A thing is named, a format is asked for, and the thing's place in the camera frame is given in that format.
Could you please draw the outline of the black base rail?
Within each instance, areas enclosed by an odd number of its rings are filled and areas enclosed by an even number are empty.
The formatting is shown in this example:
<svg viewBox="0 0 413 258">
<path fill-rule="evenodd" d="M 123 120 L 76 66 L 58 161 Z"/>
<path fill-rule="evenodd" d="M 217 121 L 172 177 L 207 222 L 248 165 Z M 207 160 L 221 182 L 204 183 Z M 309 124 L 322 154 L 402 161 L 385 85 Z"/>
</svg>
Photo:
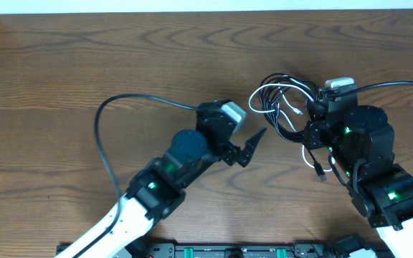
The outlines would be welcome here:
<svg viewBox="0 0 413 258">
<path fill-rule="evenodd" d="M 111 256 L 118 258 L 390 258 L 394 255 L 388 247 L 377 247 L 365 242 L 358 234 L 349 234 L 333 242 L 298 241 L 283 245 L 183 245 L 176 242 L 151 244 L 138 239 Z"/>
</svg>

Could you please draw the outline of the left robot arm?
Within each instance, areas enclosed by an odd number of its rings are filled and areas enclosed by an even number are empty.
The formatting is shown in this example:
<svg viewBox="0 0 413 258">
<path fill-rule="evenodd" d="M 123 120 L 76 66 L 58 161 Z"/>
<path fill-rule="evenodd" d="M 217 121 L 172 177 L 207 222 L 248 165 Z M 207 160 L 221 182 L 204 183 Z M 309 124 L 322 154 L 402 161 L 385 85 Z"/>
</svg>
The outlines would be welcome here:
<svg viewBox="0 0 413 258">
<path fill-rule="evenodd" d="M 214 163 L 247 166 L 266 130 L 259 130 L 244 148 L 236 146 L 230 138 L 245 118 L 232 101 L 201 104 L 195 129 L 175 134 L 164 155 L 137 173 L 119 202 L 59 257 L 114 257 L 177 209 L 185 188 Z"/>
</svg>

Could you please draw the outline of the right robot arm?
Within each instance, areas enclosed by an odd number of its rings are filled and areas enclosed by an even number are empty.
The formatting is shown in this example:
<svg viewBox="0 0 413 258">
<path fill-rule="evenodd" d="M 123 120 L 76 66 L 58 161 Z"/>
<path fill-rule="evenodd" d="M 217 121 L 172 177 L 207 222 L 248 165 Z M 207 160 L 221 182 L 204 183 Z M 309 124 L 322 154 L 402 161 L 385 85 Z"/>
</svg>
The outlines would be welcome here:
<svg viewBox="0 0 413 258">
<path fill-rule="evenodd" d="M 326 82 L 307 109 L 308 150 L 327 148 L 335 174 L 344 171 L 351 202 L 378 231 L 395 257 L 413 257 L 413 176 L 394 158 L 394 129 L 380 107 L 359 105 L 358 93 L 388 83 L 357 87 L 351 78 Z"/>
</svg>

